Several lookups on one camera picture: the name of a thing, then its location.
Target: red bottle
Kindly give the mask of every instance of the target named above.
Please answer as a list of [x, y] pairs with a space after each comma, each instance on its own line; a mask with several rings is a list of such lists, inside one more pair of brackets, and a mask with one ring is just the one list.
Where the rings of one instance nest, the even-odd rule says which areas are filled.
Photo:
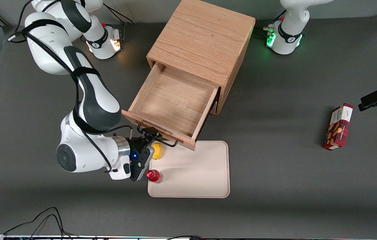
[[146, 176], [148, 180], [155, 183], [161, 183], [163, 180], [163, 175], [158, 170], [148, 170]]

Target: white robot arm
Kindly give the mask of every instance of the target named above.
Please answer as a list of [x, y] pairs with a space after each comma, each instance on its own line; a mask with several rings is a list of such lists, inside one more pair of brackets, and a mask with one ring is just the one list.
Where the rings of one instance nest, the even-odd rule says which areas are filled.
[[[86, 55], [71, 44], [83, 34], [95, 56], [111, 57], [118, 51], [109, 35], [114, 30], [89, 15], [80, 1], [34, 0], [32, 4], [37, 12], [27, 16], [21, 34], [27, 39], [36, 64], [51, 74], [70, 74], [76, 83], [76, 105], [61, 122], [62, 135], [56, 153], [59, 164], [73, 173], [106, 167], [106, 173], [114, 180], [139, 180], [154, 154], [151, 143], [160, 135], [153, 129], [139, 130], [144, 134], [142, 138], [132, 138], [132, 130], [129, 138], [103, 135], [120, 128], [112, 129], [120, 121], [119, 102]], [[88, 10], [101, 5], [99, 0], [86, 1]], [[78, 87], [83, 91], [81, 102]]]
[[264, 30], [268, 31], [267, 47], [278, 54], [292, 53], [299, 46], [302, 31], [310, 20], [310, 6], [330, 3], [334, 0], [280, 0], [287, 13], [284, 20], [277, 20]]

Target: yellow object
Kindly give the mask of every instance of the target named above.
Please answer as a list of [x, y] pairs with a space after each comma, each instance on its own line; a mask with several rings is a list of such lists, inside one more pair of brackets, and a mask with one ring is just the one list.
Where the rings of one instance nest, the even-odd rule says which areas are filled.
[[158, 159], [161, 156], [161, 144], [160, 143], [153, 143], [151, 145], [154, 148], [153, 159]]

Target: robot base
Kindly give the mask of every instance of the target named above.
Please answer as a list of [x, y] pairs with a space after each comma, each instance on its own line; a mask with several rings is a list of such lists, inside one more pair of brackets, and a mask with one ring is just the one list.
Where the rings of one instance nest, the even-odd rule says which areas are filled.
[[94, 46], [91, 46], [88, 42], [86, 42], [89, 47], [89, 51], [93, 53], [98, 59], [109, 59], [121, 50], [119, 29], [114, 29], [110, 26], [105, 26], [104, 28], [108, 32], [109, 37], [104, 42], [103, 46], [101, 46], [100, 48], [95, 48]]
[[302, 35], [298, 39], [294, 38], [292, 43], [287, 43], [278, 32], [274, 31], [274, 29], [277, 29], [281, 23], [282, 22], [279, 20], [275, 23], [269, 24], [268, 28], [264, 28], [265, 30], [268, 30], [269, 34], [266, 46], [271, 48], [275, 53], [287, 55], [292, 53], [295, 48], [299, 46]]

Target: red cardboard box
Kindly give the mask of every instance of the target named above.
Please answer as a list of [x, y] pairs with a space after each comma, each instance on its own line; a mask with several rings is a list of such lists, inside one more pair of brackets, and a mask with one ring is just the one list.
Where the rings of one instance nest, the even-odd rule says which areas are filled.
[[332, 111], [329, 128], [326, 133], [326, 140], [323, 145], [324, 149], [335, 150], [345, 146], [352, 113], [353, 106], [347, 103], [344, 103]]

